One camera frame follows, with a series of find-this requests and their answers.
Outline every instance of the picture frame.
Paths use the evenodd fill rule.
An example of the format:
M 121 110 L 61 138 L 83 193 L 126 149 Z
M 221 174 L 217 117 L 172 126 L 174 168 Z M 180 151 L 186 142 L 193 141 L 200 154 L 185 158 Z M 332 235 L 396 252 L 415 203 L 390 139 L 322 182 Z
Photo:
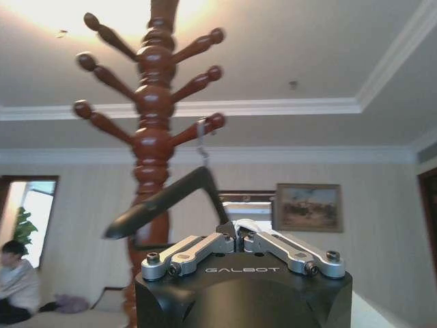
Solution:
M 343 232 L 339 184 L 278 183 L 273 230 Z

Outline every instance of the person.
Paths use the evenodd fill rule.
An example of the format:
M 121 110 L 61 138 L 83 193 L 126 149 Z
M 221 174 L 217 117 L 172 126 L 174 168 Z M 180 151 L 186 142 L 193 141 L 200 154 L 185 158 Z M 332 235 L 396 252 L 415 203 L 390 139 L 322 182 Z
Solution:
M 25 246 L 9 241 L 1 248 L 0 324 L 13 324 L 32 317 L 40 304 L 40 280 L 28 260 Z

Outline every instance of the sofa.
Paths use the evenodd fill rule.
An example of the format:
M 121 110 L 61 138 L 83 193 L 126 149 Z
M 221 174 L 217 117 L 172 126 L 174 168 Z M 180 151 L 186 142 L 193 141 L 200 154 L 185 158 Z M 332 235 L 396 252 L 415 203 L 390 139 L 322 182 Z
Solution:
M 99 300 L 90 310 L 77 314 L 42 312 L 31 319 L 15 325 L 1 326 L 7 328 L 124 328 L 127 317 L 123 313 L 124 300 L 121 288 L 106 287 Z

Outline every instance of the doorway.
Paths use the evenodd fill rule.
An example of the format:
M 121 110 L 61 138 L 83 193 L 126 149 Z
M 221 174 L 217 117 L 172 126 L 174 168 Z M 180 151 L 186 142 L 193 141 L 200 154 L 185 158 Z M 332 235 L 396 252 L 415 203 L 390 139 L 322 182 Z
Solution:
M 434 268 L 437 274 L 437 168 L 419 176 L 423 207 L 432 248 Z
M 0 177 L 0 247 L 22 242 L 23 258 L 40 268 L 59 176 Z

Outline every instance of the screw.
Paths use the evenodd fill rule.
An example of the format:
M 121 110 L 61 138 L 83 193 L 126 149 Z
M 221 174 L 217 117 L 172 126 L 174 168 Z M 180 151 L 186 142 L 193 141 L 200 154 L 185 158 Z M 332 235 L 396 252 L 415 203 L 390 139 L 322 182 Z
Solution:
M 317 272 L 319 272 L 319 268 L 316 267 L 314 262 L 307 262 L 304 266 L 305 273 L 310 277 L 313 277 Z
M 327 251 L 326 257 L 330 262 L 338 262 L 340 261 L 340 253 L 338 251 Z
M 171 264 L 169 267 L 169 274 L 172 277 L 175 277 L 176 275 L 179 275 L 181 273 L 182 269 L 178 263 Z
M 156 264 L 159 262 L 159 254 L 154 251 L 146 255 L 145 258 L 147 259 L 148 264 Z

